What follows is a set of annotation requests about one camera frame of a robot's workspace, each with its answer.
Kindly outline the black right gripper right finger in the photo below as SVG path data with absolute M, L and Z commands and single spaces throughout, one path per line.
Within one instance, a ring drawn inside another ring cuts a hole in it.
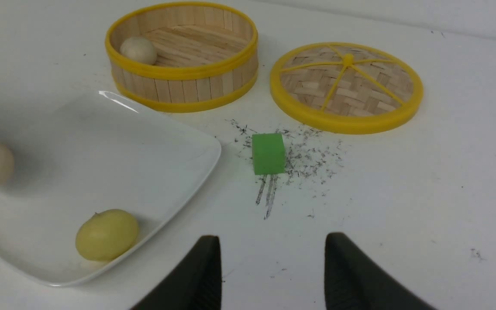
M 327 310 L 433 310 L 342 232 L 325 239 L 324 298 Z

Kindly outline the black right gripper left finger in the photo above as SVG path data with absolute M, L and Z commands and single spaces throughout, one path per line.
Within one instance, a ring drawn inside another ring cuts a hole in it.
M 222 255 L 217 236 L 201 236 L 191 250 L 133 310 L 220 310 Z

